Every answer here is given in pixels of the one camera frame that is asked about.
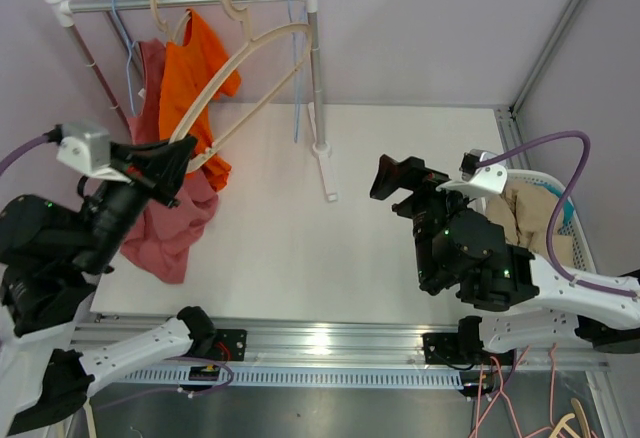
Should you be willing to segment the orange t shirt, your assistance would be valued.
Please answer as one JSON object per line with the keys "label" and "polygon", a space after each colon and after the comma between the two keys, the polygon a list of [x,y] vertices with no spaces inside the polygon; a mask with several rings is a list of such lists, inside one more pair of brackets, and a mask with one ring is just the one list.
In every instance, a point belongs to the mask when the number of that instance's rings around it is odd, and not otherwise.
{"label": "orange t shirt", "polygon": [[[193,9],[188,9],[188,13],[189,20],[185,25],[182,44],[169,42],[166,45],[158,115],[160,140],[171,137],[205,85],[229,59],[222,42],[206,21]],[[214,94],[213,99],[218,99],[221,95],[233,97],[241,82],[239,73],[234,71]],[[204,153],[214,141],[207,106],[205,105],[189,131],[198,139],[196,154]],[[231,169],[229,163],[214,155],[199,171],[203,171],[211,187],[218,192],[226,187]]]}

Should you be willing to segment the beige t shirt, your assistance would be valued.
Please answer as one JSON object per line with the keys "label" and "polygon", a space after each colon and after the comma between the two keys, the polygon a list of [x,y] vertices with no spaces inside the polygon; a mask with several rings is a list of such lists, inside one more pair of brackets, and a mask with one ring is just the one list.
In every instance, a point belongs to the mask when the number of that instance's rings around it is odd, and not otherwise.
{"label": "beige t shirt", "polygon": [[504,191],[491,197],[485,216],[504,229],[506,242],[551,261],[546,232],[559,198],[547,188],[509,180]]}

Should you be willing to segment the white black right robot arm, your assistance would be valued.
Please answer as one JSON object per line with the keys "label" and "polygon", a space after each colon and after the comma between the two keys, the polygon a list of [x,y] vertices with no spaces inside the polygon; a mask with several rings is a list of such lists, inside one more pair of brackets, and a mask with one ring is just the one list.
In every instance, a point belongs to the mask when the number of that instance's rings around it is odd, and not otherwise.
{"label": "white black right robot arm", "polygon": [[470,201],[506,184],[506,168],[485,163],[491,156],[466,153],[459,181],[416,157],[379,159],[370,196],[385,200],[409,191],[392,210],[413,224],[420,289],[435,296],[455,288],[461,302],[482,312],[460,319],[453,334],[425,334],[427,363],[486,364],[492,355],[560,340],[638,353],[638,279],[624,290],[619,278],[576,269],[564,277],[545,257],[509,244],[501,226],[470,208]]}

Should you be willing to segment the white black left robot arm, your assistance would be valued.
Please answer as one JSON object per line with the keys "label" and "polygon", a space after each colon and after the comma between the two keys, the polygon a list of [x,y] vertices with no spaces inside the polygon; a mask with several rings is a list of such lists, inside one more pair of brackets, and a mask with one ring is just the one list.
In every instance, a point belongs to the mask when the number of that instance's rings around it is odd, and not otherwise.
{"label": "white black left robot arm", "polygon": [[216,328],[199,307],[100,350],[68,349],[80,305],[150,201],[173,208],[196,139],[107,146],[112,180],[71,210],[29,194],[1,213],[1,433],[60,422],[102,388],[164,359],[203,359]]}

